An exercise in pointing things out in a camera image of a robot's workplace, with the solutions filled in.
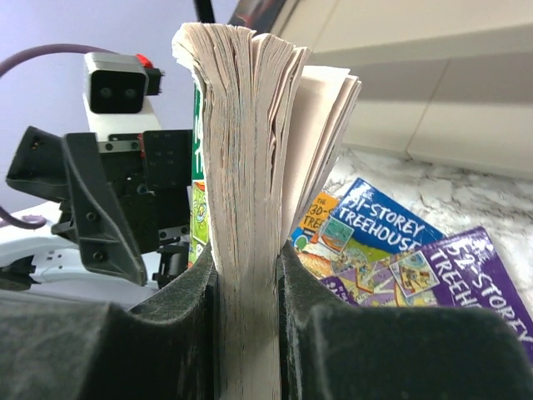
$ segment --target marble table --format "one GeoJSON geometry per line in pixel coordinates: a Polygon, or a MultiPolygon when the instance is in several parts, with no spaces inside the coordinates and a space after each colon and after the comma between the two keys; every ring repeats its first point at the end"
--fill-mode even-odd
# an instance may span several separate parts
{"type": "Polygon", "coordinates": [[[340,197],[356,178],[446,235],[484,227],[533,313],[533,181],[343,149],[324,189],[340,197]]]}

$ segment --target purple cable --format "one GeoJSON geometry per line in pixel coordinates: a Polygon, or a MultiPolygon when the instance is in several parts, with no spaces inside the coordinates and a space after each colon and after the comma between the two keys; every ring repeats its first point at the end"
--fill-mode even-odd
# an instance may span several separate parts
{"type": "MultiPolygon", "coordinates": [[[[26,61],[29,61],[33,58],[47,56],[49,54],[60,54],[60,53],[75,53],[75,54],[86,54],[86,53],[114,53],[109,50],[105,50],[99,47],[85,46],[82,44],[69,44],[69,43],[59,43],[59,44],[46,44],[44,46],[31,47],[26,50],[22,50],[16,54],[13,54],[11,57],[6,58],[4,61],[0,62],[0,78],[3,77],[6,73],[11,71],[17,65],[20,65],[26,61]]],[[[47,224],[47,220],[44,217],[36,217],[31,221],[20,220],[13,215],[11,215],[4,207],[0,205],[0,218],[5,222],[13,225],[14,227],[21,229],[39,229],[44,227],[47,224]]]]}

